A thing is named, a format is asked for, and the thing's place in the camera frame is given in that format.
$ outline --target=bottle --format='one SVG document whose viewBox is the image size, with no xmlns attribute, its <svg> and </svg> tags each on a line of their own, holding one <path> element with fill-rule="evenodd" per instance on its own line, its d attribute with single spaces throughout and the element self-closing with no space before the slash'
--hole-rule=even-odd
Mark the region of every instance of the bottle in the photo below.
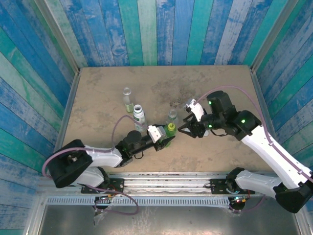
<svg viewBox="0 0 313 235">
<path fill-rule="evenodd" d="M 131 99 L 131 93 L 132 93 L 132 90 L 128 87 L 125 87 L 124 90 L 123 90 L 123 94 L 124 94 L 124 97 L 123 97 L 123 101 L 124 101 L 124 104 L 125 104 L 125 108 L 126 108 L 126 111 L 128 113 L 132 113 L 134 111 L 134 101 Z"/>
<path fill-rule="evenodd" d="M 167 121 L 166 121 L 166 124 L 169 124 L 169 123 L 174 123 L 176 126 L 178 126 L 178 117 L 177 117 L 177 111 L 175 109 L 171 109 L 169 112 L 168 112 L 168 117 L 167 117 Z"/>
<path fill-rule="evenodd" d="M 137 104 L 134 106 L 134 119 L 139 122 L 141 125 L 147 125 L 146 124 L 146 115 L 145 112 L 143 111 L 141 105 Z M 135 129 L 139 132 L 143 132 L 146 130 L 145 127 L 139 126 L 137 123 L 135 123 Z"/>
<path fill-rule="evenodd" d="M 177 132 L 177 127 L 175 126 L 174 123 L 169 123 L 164 127 L 165 133 L 166 133 L 166 137 L 172 137 L 176 134 Z M 169 142 L 165 147 L 168 147 L 171 145 L 171 142 Z"/>
</svg>

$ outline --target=wooden plank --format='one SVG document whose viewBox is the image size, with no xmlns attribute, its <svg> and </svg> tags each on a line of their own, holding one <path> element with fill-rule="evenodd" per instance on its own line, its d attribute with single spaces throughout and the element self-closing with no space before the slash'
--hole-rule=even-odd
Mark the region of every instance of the wooden plank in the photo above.
<svg viewBox="0 0 313 235">
<path fill-rule="evenodd" d="M 24 229 L 30 209 L 0 204 L 0 229 Z"/>
<path fill-rule="evenodd" d="M 31 5 L 31 7 L 33 8 L 36 16 L 38 17 L 38 19 L 40 21 L 40 24 L 44 27 L 46 33 L 48 34 L 48 36 L 49 36 L 50 40 L 52 41 L 52 43 L 54 44 L 55 48 L 57 49 L 59 55 L 62 57 L 65 65 L 67 66 L 69 72 L 71 73 L 71 76 L 74 77 L 75 76 L 75 72 L 73 71 L 73 68 L 69 64 L 69 62 L 68 62 L 65 54 L 63 53 L 63 50 L 60 47 L 57 39 L 54 37 L 53 32 L 51 31 L 49 25 L 45 21 L 44 16 L 42 15 L 40 9 L 38 8 L 37 4 L 35 3 L 35 0 L 29 0 L 29 3 Z"/>
<path fill-rule="evenodd" d="M 38 172 L 46 160 L 46 157 L 24 144 L 14 136 L 0 129 L 0 153 L 22 163 Z"/>
<path fill-rule="evenodd" d="M 156 0 L 157 64 L 171 65 L 175 0 Z"/>
<path fill-rule="evenodd" d="M 0 230 L 0 235 L 23 235 L 23 229 Z"/>
<path fill-rule="evenodd" d="M 0 103 L 34 128 L 51 143 L 58 132 L 0 77 Z"/>
<path fill-rule="evenodd" d="M 186 65 L 199 65 L 214 0 L 195 0 Z"/>
<path fill-rule="evenodd" d="M 290 153 L 295 154 L 313 143 L 313 123 L 306 125 L 303 129 L 286 140 L 282 146 Z"/>
<path fill-rule="evenodd" d="M 116 66 L 129 66 L 118 0 L 99 0 Z"/>
<path fill-rule="evenodd" d="M 245 57 L 243 62 L 244 65 L 252 65 L 254 58 L 259 52 L 264 40 L 266 39 L 268 33 L 272 29 L 276 19 L 279 16 L 279 13 L 284 8 L 287 0 L 274 0 L 270 5 L 267 14 L 265 15 L 262 24 L 258 30 L 257 35 L 255 36 L 252 45 Z"/>
<path fill-rule="evenodd" d="M 0 154 L 0 179 L 36 189 L 41 173 Z"/>
<path fill-rule="evenodd" d="M 54 145 L 0 103 L 0 128 L 48 157 Z"/>
<path fill-rule="evenodd" d="M 270 105 L 282 89 L 292 80 L 302 66 L 313 55 L 313 33 L 309 39 L 303 44 L 301 49 L 296 53 L 293 59 L 288 62 L 285 70 L 277 78 L 276 82 L 271 86 L 269 92 L 264 94 L 267 105 Z"/>
<path fill-rule="evenodd" d="M 294 157 L 302 164 L 312 168 L 313 166 L 313 144 L 294 154 Z"/>
<path fill-rule="evenodd" d="M 228 62 L 229 65 L 243 63 L 271 3 L 272 0 L 253 0 L 232 51 Z"/>
<path fill-rule="evenodd" d="M 233 0 L 214 0 L 204 41 L 201 65 L 213 65 Z"/>
<path fill-rule="evenodd" d="M 300 31 L 292 41 L 292 43 L 285 49 L 282 58 L 277 62 L 274 69 L 269 74 L 267 80 L 263 82 L 261 88 L 265 97 L 267 105 L 275 98 L 277 92 L 289 82 L 290 78 L 295 75 L 302 65 L 309 59 L 312 55 L 313 50 L 313 15 L 311 15 L 304 25 L 301 27 Z M 277 81 L 281 82 L 281 86 L 275 86 Z"/>
<path fill-rule="evenodd" d="M 274 51 L 276 50 L 277 46 L 281 42 L 281 40 L 284 38 L 285 34 L 287 33 L 289 27 L 291 26 L 294 19 L 297 17 L 299 11 L 301 10 L 303 4 L 306 2 L 306 0 L 299 0 L 292 12 L 290 13 L 288 19 L 284 23 L 283 27 L 279 31 L 278 35 L 276 36 L 274 42 L 270 46 L 266 56 L 264 57 L 263 61 L 261 62 L 258 70 L 257 70 L 257 76 L 259 77 L 261 72 L 263 71 L 265 65 L 267 64 L 270 57 L 273 55 Z"/>
<path fill-rule="evenodd" d="M 98 0 L 80 0 L 102 66 L 115 66 L 107 29 Z"/>
<path fill-rule="evenodd" d="M 53 111 L 58 115 L 60 119 L 63 118 L 64 107 L 51 92 L 46 83 L 38 76 L 29 62 L 16 48 L 14 43 L 7 37 L 4 31 L 0 28 L 0 52 L 6 57 L 8 61 L 15 67 L 15 69 L 25 78 L 25 80 L 34 88 L 34 90 L 50 105 Z M 64 92 L 58 89 L 58 97 L 63 101 L 63 105 L 66 105 L 67 97 Z"/>
<path fill-rule="evenodd" d="M 31 208 L 36 190 L 0 179 L 0 202 L 3 205 Z"/>
<path fill-rule="evenodd" d="M 262 73 L 259 75 L 259 82 L 260 82 L 261 87 L 263 83 L 268 81 L 268 78 L 270 77 L 271 72 L 273 71 L 278 61 L 284 55 L 286 48 L 289 47 L 289 45 L 295 39 L 297 33 L 300 31 L 302 25 L 305 23 L 307 18 L 311 15 L 312 7 L 313 7 L 313 1 L 312 0 L 306 1 L 306 3 L 303 5 L 300 12 L 298 13 L 297 17 L 295 18 L 293 23 L 290 25 L 284 38 L 281 40 L 281 42 L 275 49 L 273 55 L 269 58 Z"/>
<path fill-rule="evenodd" d="M 42 115 L 56 131 L 59 131 L 61 119 L 1 53 L 0 77 Z"/>
<path fill-rule="evenodd" d="M 230 9 L 215 65 L 227 65 L 245 22 L 252 0 L 234 0 Z"/>
<path fill-rule="evenodd" d="M 101 66 L 101 60 L 94 44 L 91 31 L 86 21 L 82 5 L 79 0 L 60 0 L 67 18 L 72 26 L 80 48 L 87 60 L 88 66 Z"/>
<path fill-rule="evenodd" d="M 3 11 L 3 13 L 1 14 L 1 20 L 4 21 L 6 29 L 8 31 L 11 31 L 12 34 L 16 33 L 15 30 L 22 32 L 24 37 L 28 40 L 28 44 L 33 47 L 39 58 L 43 61 L 44 64 L 46 64 L 47 69 L 55 77 L 56 81 L 61 85 L 62 88 L 64 87 L 66 93 L 69 93 L 70 85 L 66 82 L 58 66 L 51 58 L 42 41 L 34 31 L 32 26 L 29 24 L 26 17 L 20 11 L 16 3 L 11 0 L 2 0 L 0 8 Z M 15 24 L 18 29 L 10 28 L 12 24 Z"/>
<path fill-rule="evenodd" d="M 157 65 L 157 12 L 155 0 L 138 0 L 143 64 Z"/>
<path fill-rule="evenodd" d="M 137 0 L 119 0 L 128 59 L 131 66 L 142 66 L 142 47 Z"/>
<path fill-rule="evenodd" d="M 305 84 L 288 103 L 272 119 L 275 129 L 279 129 L 293 115 L 295 115 L 303 106 L 313 99 L 313 77 Z"/>
<path fill-rule="evenodd" d="M 313 55 L 301 67 L 291 81 L 283 88 L 279 95 L 268 107 L 268 112 L 273 118 L 279 110 L 303 87 L 313 76 Z"/>
<path fill-rule="evenodd" d="M 280 143 L 285 142 L 313 120 L 313 100 L 300 109 L 279 130 L 276 131 Z"/>
<path fill-rule="evenodd" d="M 74 72 L 72 71 L 71 73 L 70 70 L 67 68 L 63 58 L 61 57 L 58 50 L 54 46 L 49 35 L 45 31 L 36 13 L 34 12 L 32 6 L 30 5 L 29 0 L 16 0 L 16 3 L 20 11 L 24 14 L 25 18 L 28 20 L 29 24 L 34 29 L 39 39 L 42 41 L 44 47 L 50 54 L 54 63 L 59 68 L 60 72 L 63 74 L 63 77 L 65 78 L 67 83 L 71 85 L 74 79 Z"/>
<path fill-rule="evenodd" d="M 176 0 L 172 65 L 186 65 L 194 0 Z"/>
<path fill-rule="evenodd" d="M 53 14 L 55 21 L 58 23 L 63 36 L 67 42 L 68 47 L 70 48 L 75 61 L 79 68 L 87 67 L 85 56 L 80 48 L 80 45 L 77 41 L 77 38 L 73 32 L 73 29 L 67 19 L 67 16 L 62 8 L 62 5 L 59 0 L 45 0 L 50 12 Z"/>
<path fill-rule="evenodd" d="M 22 34 L 16 24 L 13 22 L 12 18 L 8 15 L 7 11 L 3 8 L 1 3 L 0 12 L 2 12 L 0 15 L 0 19 L 2 19 L 0 20 L 0 27 L 3 29 L 3 31 L 12 40 L 12 42 L 32 65 L 38 75 L 47 83 L 47 85 L 49 86 L 48 81 L 51 81 L 55 84 L 56 87 L 59 87 L 58 89 L 61 89 L 65 94 L 64 96 L 67 97 L 69 94 L 69 85 L 67 84 L 67 82 L 64 79 L 59 79 L 53 76 L 53 74 L 49 71 L 47 65 L 43 63 L 43 61 L 40 59 L 34 48 L 31 46 L 29 41 L 25 38 L 25 36 Z M 57 96 L 54 87 L 50 86 L 50 89 Z M 66 104 L 66 101 L 67 98 L 64 101 L 61 100 L 60 102 L 62 104 Z"/>
</svg>

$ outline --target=cable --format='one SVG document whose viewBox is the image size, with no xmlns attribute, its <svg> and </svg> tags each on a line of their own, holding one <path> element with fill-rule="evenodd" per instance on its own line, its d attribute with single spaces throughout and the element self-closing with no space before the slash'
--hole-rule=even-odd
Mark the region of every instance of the cable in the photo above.
<svg viewBox="0 0 313 235">
<path fill-rule="evenodd" d="M 108 209 L 104 209 L 103 211 L 105 211 L 105 212 L 110 212 L 110 213 L 115 213 L 115 214 L 122 214 L 122 215 L 135 215 L 135 214 L 138 214 L 138 213 L 139 213 L 139 205 L 138 205 L 138 203 L 136 202 L 136 200 L 133 199 L 131 196 L 129 196 L 129 195 L 123 193 L 123 192 L 118 192 L 118 191 L 109 190 L 109 189 L 95 188 L 95 187 L 90 186 L 90 185 L 86 185 L 86 186 L 89 187 L 89 188 L 91 188 L 91 189 L 93 189 L 93 190 L 97 190 L 97 191 L 101 191 L 101 192 L 110 192 L 110 193 L 115 193 L 115 194 L 121 194 L 121 195 L 123 195 L 123 196 L 128 197 L 129 199 L 131 199 L 131 200 L 135 203 L 135 205 L 136 205 L 136 211 L 133 212 L 133 213 L 126 213 L 126 212 L 120 212 L 120 211 L 114 211 L 114 210 L 108 210 Z M 98 208 L 97 208 L 97 203 L 98 203 L 99 201 L 96 201 L 96 202 L 95 202 L 95 205 L 93 206 L 94 209 L 95 209 L 95 211 L 98 210 Z"/>
<path fill-rule="evenodd" d="M 247 210 L 235 210 L 231 207 L 231 205 L 229 205 L 229 208 L 233 211 L 233 212 L 236 212 L 236 213 L 240 213 L 240 212 L 250 212 L 250 211 L 253 211 L 257 208 L 260 207 L 260 205 L 264 202 L 265 200 L 265 195 L 263 195 L 262 199 L 258 202 L 258 204 L 256 204 L 254 207 L 250 208 L 250 209 L 247 209 Z"/>
<path fill-rule="evenodd" d="M 207 93 L 205 93 L 204 95 L 202 95 L 196 102 L 195 104 L 199 103 L 200 100 L 202 100 L 203 98 L 205 98 L 208 94 L 211 94 L 212 92 L 215 92 L 215 91 L 218 91 L 220 89 L 223 89 L 223 88 L 235 88 L 235 89 L 238 89 L 240 90 L 241 92 L 243 92 L 249 99 L 250 101 L 252 102 L 252 104 L 254 105 L 254 107 L 256 108 L 259 116 L 261 117 L 261 120 L 262 120 L 262 124 L 263 124 L 263 127 L 264 127 L 264 133 L 265 133 L 265 136 L 269 142 L 269 145 L 272 146 L 276 152 L 282 156 L 291 166 L 293 166 L 293 168 L 295 168 L 297 171 L 298 171 L 298 174 L 301 174 L 303 175 L 307 180 L 311 181 L 313 183 L 313 179 L 308 176 L 307 174 L 305 174 L 303 172 L 302 169 L 300 169 L 296 164 L 294 164 L 288 157 L 286 157 L 279 149 L 278 147 L 273 143 L 273 141 L 270 139 L 270 136 L 269 136 L 269 132 L 268 132 L 268 127 L 265 123 L 265 119 L 263 117 L 263 114 L 262 114 L 262 111 L 258 108 L 258 105 L 256 104 L 256 102 L 253 100 L 253 98 L 243 89 L 241 89 L 240 87 L 236 87 L 236 86 L 232 86 L 232 85 L 226 85 L 226 86 L 219 86 L 217 88 L 214 88 L 210 91 L 208 91 Z"/>
<path fill-rule="evenodd" d="M 113 131 L 112 131 L 112 136 L 111 136 L 111 142 L 112 142 L 112 148 L 111 149 L 108 149 L 108 150 L 101 150 L 101 149 L 97 149 L 96 151 L 97 152 L 100 152 L 100 153 L 111 153 L 114 149 L 115 149 L 115 146 L 114 146 L 114 133 L 115 133 L 115 130 L 117 128 L 117 125 L 120 123 L 120 121 L 124 118 L 129 118 L 130 120 L 132 120 L 134 123 L 142 126 L 142 127 L 146 127 L 145 125 L 142 125 L 140 124 L 139 122 L 137 122 L 136 120 L 134 120 L 131 116 L 129 115 L 124 115 L 122 116 L 115 124 L 114 128 L 113 128 Z M 42 168 L 42 174 L 43 176 L 51 179 L 50 176 L 48 176 L 45 172 L 45 169 L 47 167 L 47 165 L 49 164 L 50 161 L 52 161 L 54 158 L 58 157 L 59 155 L 61 154 L 64 154 L 64 153 L 67 153 L 67 152 L 71 152 L 71 151 L 95 151 L 93 148 L 85 148 L 85 147 L 74 147 L 74 148 L 67 148 L 67 149 L 64 149 L 64 150 L 61 150 L 55 154 L 53 154 L 52 156 L 50 156 L 44 163 L 43 165 L 43 168 Z"/>
</svg>

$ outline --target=table surface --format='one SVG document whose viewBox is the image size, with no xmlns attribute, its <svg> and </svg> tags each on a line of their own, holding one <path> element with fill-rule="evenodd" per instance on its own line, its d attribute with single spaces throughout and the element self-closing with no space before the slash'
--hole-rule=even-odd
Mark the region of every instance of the table surface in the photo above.
<svg viewBox="0 0 313 235">
<path fill-rule="evenodd" d="M 148 124 L 165 124 L 168 111 L 176 108 L 180 120 L 189 98 L 199 98 L 212 88 L 235 85 L 246 90 L 257 101 L 247 66 L 157 66 L 83 68 L 75 101 L 68 122 L 64 144 L 81 139 L 93 147 L 111 147 L 111 133 L 116 121 L 127 114 L 123 89 L 130 87 L 136 104 L 146 113 Z M 237 110 L 257 111 L 248 98 L 236 89 L 224 89 Z M 209 113 L 204 100 L 202 106 Z M 131 120 L 117 127 L 114 143 L 134 130 Z M 105 167 L 108 172 L 160 171 L 230 171 L 235 167 L 247 170 L 270 170 L 270 167 L 249 147 L 232 136 L 210 134 L 193 139 L 178 133 L 171 146 L 159 152 L 148 149 L 141 160 L 121 168 Z"/>
</svg>

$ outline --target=gray floor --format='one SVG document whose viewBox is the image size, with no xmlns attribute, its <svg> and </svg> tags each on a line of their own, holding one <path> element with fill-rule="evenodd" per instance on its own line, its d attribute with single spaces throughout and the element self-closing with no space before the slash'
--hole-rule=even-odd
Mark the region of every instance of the gray floor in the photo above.
<svg viewBox="0 0 313 235">
<path fill-rule="evenodd" d="M 253 207 L 259 198 L 247 202 Z M 133 212 L 133 207 L 119 207 Z M 95 227 L 91 206 L 47 206 L 42 235 L 296 235 L 293 214 L 273 199 L 254 211 L 234 215 L 209 207 L 141 207 L 135 216 L 106 214 Z"/>
</svg>

